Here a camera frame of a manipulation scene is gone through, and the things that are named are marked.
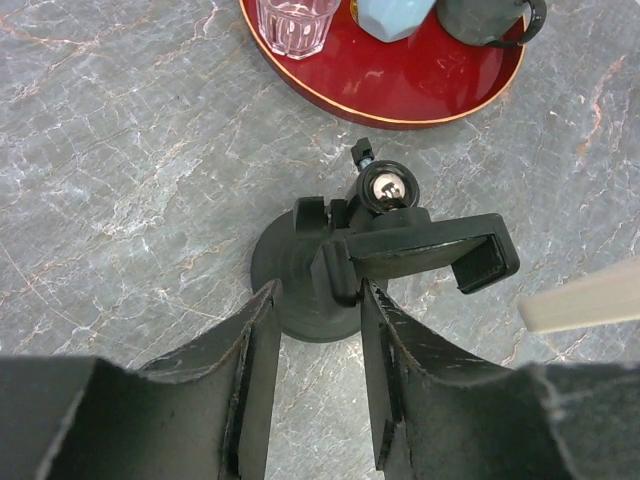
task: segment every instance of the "cup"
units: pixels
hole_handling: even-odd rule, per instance
[[[258,0],[260,35],[272,52],[301,60],[324,47],[340,0]]]
[[[436,0],[352,1],[357,2],[358,25],[385,43],[402,40],[414,33],[436,3]]]
[[[517,40],[502,36],[531,8],[529,26]],[[547,16],[544,0],[438,0],[438,20],[455,39],[467,45],[514,47],[531,40]]]

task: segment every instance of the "light blue cup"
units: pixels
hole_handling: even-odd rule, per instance
[[[436,0],[357,1],[358,25],[386,43],[402,40],[415,32],[436,3]]]

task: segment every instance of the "red tray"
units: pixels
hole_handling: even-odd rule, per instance
[[[324,49],[304,60],[271,52],[258,31],[257,0],[240,0],[260,52],[294,90],[334,115],[372,127],[433,127],[480,110],[515,77],[524,47],[471,47],[451,37],[435,9],[409,38],[383,43],[342,0]],[[524,19],[505,36],[518,38]]]

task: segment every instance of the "beige bar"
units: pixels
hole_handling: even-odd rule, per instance
[[[537,333],[640,320],[640,255],[523,298],[518,310]]]

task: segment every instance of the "mug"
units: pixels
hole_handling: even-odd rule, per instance
[[[352,0],[357,23],[378,40],[390,43],[407,38],[427,18],[436,0]]]
[[[502,36],[531,8],[529,26],[518,40]],[[467,45],[515,47],[531,40],[547,17],[544,0],[439,0],[436,12],[440,25]]]

